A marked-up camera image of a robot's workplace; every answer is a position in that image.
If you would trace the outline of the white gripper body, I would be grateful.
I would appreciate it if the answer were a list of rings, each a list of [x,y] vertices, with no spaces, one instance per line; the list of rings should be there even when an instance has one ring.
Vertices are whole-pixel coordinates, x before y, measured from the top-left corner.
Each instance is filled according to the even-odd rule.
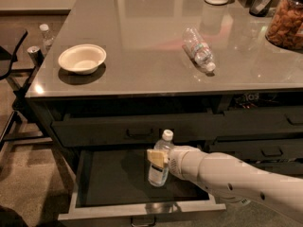
[[[198,148],[179,146],[169,151],[169,172],[184,181],[195,181],[202,152]]]

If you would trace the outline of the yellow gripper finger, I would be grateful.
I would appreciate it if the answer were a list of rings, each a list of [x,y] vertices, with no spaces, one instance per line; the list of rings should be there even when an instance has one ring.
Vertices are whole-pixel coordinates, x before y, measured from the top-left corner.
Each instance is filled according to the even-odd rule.
[[[148,149],[147,157],[153,165],[161,168],[166,167],[169,162],[168,153],[164,150]]]

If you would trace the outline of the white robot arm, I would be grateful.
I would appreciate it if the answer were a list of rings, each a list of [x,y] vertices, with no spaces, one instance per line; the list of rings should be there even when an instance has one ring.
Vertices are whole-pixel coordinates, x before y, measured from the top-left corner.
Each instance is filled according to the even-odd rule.
[[[166,166],[175,177],[225,199],[258,202],[303,222],[303,180],[258,169],[221,152],[206,153],[190,146],[169,151],[149,149],[148,160]]]

